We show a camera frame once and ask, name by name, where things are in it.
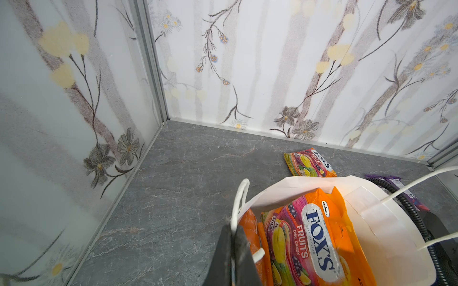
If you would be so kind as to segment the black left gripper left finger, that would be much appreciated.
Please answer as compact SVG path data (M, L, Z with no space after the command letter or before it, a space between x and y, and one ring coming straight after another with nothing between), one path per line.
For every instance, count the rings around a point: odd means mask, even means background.
M203 286L232 285L231 247L232 233L230 225L226 224L222 227L208 274L205 278L205 281L203 282Z

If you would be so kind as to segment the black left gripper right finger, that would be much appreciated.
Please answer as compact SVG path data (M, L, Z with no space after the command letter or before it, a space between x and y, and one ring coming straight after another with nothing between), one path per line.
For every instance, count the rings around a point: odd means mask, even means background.
M235 286L261 286L249 242L241 226L233 238L234 284Z

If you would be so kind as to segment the orange corn chips bag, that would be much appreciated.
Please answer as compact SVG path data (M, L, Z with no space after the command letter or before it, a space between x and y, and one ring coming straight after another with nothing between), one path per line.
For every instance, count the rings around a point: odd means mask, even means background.
M261 249L260 236L258 233L258 223L256 216L254 215L251 209L248 209L245 214L242 216L239 225L243 228L247 241L249 243L250 252L255 254L259 249ZM260 260L255 263L256 271L258 277L260 278L261 284L263 286L267 285L267 278L264 273L265 267L263 260Z

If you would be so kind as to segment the white floral paper bag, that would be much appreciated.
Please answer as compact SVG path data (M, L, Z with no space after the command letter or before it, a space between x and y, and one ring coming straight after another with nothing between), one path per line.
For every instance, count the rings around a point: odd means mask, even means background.
M230 219L231 232L248 209L260 212L279 207L317 188L331 193L337 188L348 210L357 238L379 286L431 286L436 270L427 248L457 238L457 233L425 242L419 230L395 201L415 185L436 175L457 170L436 170L388 195L373 182L356 176L318 178L292 176L281 180L247 200L249 180L244 179L236 193Z

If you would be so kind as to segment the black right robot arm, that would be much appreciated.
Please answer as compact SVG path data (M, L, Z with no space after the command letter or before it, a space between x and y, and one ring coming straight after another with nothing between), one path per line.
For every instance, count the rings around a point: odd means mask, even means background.
M365 179L393 194L404 187L401 178L395 176L366 175ZM449 235L440 218L419 201L409 190L396 197L399 205L413 221L425 242L442 235ZM458 242L454 239L435 243L427 248L436 270L435 286L458 284Z

